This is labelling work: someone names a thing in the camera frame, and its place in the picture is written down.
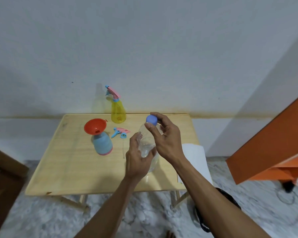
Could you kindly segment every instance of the wooden table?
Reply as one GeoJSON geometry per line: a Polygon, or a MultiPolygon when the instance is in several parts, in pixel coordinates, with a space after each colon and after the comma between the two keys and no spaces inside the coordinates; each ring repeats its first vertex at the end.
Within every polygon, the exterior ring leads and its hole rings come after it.
{"type": "MultiPolygon", "coordinates": [[[[186,114],[169,114],[170,120],[181,131],[182,143],[199,144],[191,118],[186,114]]],[[[119,186],[125,174],[125,154],[129,149],[129,138],[138,132],[145,122],[145,114],[129,114],[122,124],[111,121],[109,114],[66,114],[63,116],[34,172],[25,194],[30,196],[50,196],[62,202],[86,209],[87,194],[112,193],[119,186]],[[102,118],[108,120],[105,132],[111,136],[113,128],[131,131],[126,139],[119,135],[112,139],[113,151],[107,156],[96,153],[92,136],[84,131],[88,120],[102,118]],[[81,195],[80,202],[71,201],[63,195],[81,195]]],[[[175,190],[175,207],[188,194],[180,197],[179,190],[186,190],[178,183],[175,169],[159,157],[155,170],[145,176],[135,191],[175,190]]]]}

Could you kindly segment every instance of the pink base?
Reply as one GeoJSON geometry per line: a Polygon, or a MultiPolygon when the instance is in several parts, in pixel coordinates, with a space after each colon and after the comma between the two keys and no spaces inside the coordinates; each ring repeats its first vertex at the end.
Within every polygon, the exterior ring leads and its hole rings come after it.
{"type": "Polygon", "coordinates": [[[114,148],[114,146],[111,148],[111,150],[110,150],[109,152],[107,152],[107,153],[105,153],[105,154],[99,154],[99,155],[101,155],[101,156],[108,155],[108,154],[110,154],[110,152],[112,151],[113,148],[114,148]]]}

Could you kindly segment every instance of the blue container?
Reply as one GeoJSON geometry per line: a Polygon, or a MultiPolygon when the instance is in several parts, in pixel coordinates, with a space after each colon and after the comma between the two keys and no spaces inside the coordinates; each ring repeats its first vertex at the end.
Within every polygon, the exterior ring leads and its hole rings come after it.
{"type": "Polygon", "coordinates": [[[111,139],[105,132],[102,132],[99,135],[94,135],[93,144],[99,155],[108,155],[112,151],[111,139]]]}

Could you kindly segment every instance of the white towel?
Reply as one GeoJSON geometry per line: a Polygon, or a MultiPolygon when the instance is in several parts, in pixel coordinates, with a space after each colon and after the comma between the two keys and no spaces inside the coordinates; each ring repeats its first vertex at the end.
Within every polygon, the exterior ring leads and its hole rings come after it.
{"type": "MultiPolygon", "coordinates": [[[[206,178],[211,184],[213,184],[210,171],[207,167],[207,159],[205,157],[203,146],[196,144],[182,144],[182,149],[184,156],[190,161],[193,167],[196,168],[196,170],[200,172],[200,174],[203,175],[203,177],[206,178]]],[[[179,175],[178,182],[183,184],[179,175]]]]}

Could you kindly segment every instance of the yellow spray bottle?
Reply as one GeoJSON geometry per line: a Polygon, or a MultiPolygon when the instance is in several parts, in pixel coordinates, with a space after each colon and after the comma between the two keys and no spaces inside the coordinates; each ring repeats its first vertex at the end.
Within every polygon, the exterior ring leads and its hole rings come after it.
{"type": "Polygon", "coordinates": [[[111,94],[113,96],[113,100],[111,101],[111,120],[114,123],[122,123],[126,120],[126,111],[123,107],[123,103],[119,100],[121,96],[108,85],[105,86],[107,88],[106,95],[111,94]]]}

